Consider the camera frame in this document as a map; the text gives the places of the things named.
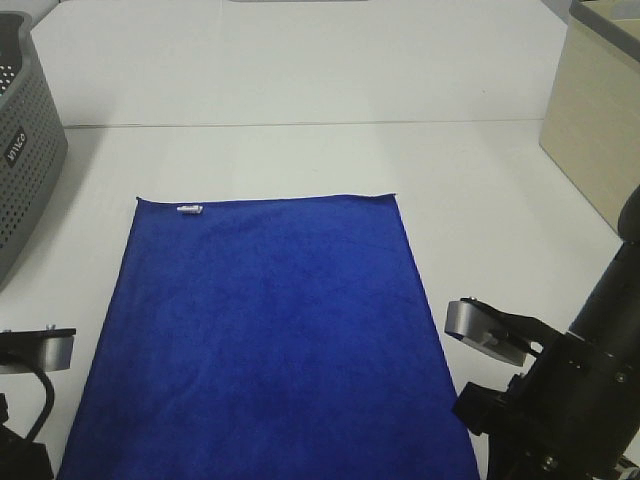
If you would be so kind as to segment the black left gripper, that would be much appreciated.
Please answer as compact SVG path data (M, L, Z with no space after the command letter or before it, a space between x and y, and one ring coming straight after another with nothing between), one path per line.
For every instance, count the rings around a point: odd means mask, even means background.
M1 479L53 479L46 446L28 442L5 426L8 420L6 396L1 394Z

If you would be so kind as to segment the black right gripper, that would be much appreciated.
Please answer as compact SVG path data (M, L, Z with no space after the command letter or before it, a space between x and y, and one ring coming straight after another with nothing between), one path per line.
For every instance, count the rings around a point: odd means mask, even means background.
M490 479L618 479L639 430L639 371L566 334L504 391L467 383L453 412L488 436Z

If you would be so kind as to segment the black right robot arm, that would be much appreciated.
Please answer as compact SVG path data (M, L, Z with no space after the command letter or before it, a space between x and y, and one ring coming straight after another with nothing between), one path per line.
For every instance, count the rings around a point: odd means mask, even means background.
M621 210L622 245L569 329L475 298L449 303L445 331L505 363L535 361L506 390L469 382L454 414L487 435L490 479L636 479L624 452L639 431L639 194Z

